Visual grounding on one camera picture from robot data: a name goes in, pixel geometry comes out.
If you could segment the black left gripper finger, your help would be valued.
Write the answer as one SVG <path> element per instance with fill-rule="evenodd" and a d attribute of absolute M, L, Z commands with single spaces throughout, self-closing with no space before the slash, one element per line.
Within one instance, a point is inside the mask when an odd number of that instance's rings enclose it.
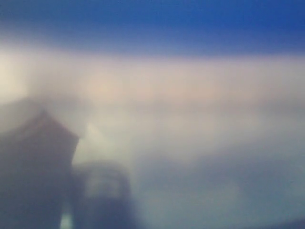
<path fill-rule="evenodd" d="M 0 226 L 58 229 L 79 135 L 29 99 L 0 107 Z"/>

